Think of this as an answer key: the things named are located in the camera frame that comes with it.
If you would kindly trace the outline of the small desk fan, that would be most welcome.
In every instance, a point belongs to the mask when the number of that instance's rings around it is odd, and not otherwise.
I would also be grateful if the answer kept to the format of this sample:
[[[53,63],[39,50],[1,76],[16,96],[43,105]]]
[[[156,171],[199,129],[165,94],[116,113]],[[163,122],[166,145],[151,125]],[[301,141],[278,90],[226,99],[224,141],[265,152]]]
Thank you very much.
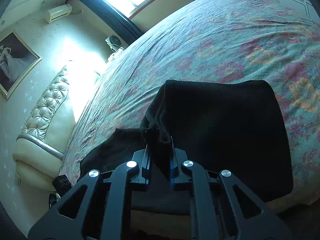
[[[108,46],[110,47],[110,49],[113,52],[116,52],[120,47],[121,47],[121,41],[117,36],[108,36],[105,39],[105,42],[108,44]]]

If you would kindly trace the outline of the dark blue curtain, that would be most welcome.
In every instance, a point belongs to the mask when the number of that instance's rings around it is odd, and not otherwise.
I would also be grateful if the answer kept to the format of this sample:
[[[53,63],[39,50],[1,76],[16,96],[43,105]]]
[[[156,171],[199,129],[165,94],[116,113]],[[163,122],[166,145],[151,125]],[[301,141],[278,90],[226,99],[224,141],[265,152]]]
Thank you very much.
[[[122,12],[106,0],[79,0],[101,18],[128,45],[139,39],[144,33]]]

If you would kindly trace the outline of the black pants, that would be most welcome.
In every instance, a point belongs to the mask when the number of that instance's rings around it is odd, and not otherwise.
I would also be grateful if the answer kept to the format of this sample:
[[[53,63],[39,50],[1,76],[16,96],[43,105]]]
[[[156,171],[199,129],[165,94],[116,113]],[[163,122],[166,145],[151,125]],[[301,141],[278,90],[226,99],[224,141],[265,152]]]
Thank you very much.
[[[138,128],[116,129],[80,163],[114,170],[148,147],[165,177],[173,148],[206,170],[233,172],[265,202],[293,190],[290,147],[271,86],[263,80],[238,84],[166,81]]]

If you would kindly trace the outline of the white wall air conditioner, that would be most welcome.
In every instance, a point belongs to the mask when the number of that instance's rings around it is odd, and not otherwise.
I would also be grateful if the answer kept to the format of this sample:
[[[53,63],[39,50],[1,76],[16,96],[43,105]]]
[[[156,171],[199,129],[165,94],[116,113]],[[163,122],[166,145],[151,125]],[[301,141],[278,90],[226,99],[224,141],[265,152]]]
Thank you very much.
[[[64,4],[53,9],[49,9],[44,13],[43,19],[46,23],[50,24],[65,16],[70,15],[72,12],[72,6],[70,4]]]

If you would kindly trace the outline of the cream tufted headboard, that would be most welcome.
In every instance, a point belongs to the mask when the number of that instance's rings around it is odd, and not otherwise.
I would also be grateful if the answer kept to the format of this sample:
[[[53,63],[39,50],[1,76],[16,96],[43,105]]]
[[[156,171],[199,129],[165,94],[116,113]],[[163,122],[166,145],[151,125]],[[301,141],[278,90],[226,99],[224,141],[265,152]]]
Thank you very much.
[[[69,62],[30,111],[12,155],[16,176],[37,189],[53,191],[68,142],[92,96],[99,74]]]

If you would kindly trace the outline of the floral bedspread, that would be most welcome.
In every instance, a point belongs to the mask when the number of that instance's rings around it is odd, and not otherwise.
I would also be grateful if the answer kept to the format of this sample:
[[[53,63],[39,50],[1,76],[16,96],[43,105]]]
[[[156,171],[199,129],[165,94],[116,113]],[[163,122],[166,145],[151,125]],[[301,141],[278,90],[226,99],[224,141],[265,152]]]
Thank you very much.
[[[166,80],[267,81],[293,168],[293,191],[270,207],[319,199],[319,25],[268,0],[195,0],[133,42],[97,80],[60,173],[75,183],[80,161],[116,128],[137,128]]]

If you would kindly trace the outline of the framed black white picture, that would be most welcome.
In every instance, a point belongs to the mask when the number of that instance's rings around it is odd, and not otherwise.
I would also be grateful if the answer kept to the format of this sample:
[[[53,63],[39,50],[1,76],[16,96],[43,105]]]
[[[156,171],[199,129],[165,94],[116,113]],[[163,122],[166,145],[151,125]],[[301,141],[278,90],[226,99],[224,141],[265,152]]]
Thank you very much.
[[[1,94],[6,100],[41,60],[15,32],[1,36]]]

